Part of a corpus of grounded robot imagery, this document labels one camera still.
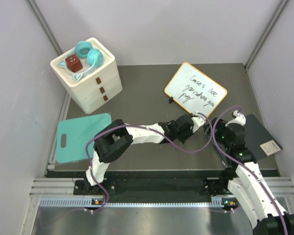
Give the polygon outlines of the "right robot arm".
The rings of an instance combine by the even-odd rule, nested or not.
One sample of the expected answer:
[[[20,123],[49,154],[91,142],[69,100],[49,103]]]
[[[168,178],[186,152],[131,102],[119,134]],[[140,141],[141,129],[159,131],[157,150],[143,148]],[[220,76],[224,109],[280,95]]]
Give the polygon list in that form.
[[[215,117],[204,126],[211,135],[215,128],[214,146],[225,166],[218,182],[207,185],[210,195],[233,194],[249,218],[255,235],[294,235],[294,214],[277,201],[266,183],[258,161],[282,150],[271,133],[254,115],[245,124],[228,123]]]

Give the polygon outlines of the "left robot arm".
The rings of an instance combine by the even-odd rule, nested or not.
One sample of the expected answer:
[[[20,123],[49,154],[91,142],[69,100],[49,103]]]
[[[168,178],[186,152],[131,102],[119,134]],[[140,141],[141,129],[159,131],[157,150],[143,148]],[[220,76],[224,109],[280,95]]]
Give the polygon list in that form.
[[[92,163],[84,176],[84,188],[90,194],[98,193],[110,163],[120,158],[131,145],[164,144],[175,140],[184,143],[203,123],[199,117],[190,115],[137,127],[125,124],[121,119],[113,121],[96,135]]]

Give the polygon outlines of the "yellow-framed whiteboard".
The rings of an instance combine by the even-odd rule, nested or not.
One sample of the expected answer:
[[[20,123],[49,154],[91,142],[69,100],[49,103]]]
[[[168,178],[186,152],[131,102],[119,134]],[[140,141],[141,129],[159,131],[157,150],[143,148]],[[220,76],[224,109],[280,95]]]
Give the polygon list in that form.
[[[227,89],[184,62],[164,89],[166,95],[188,113],[210,116],[227,96]]]

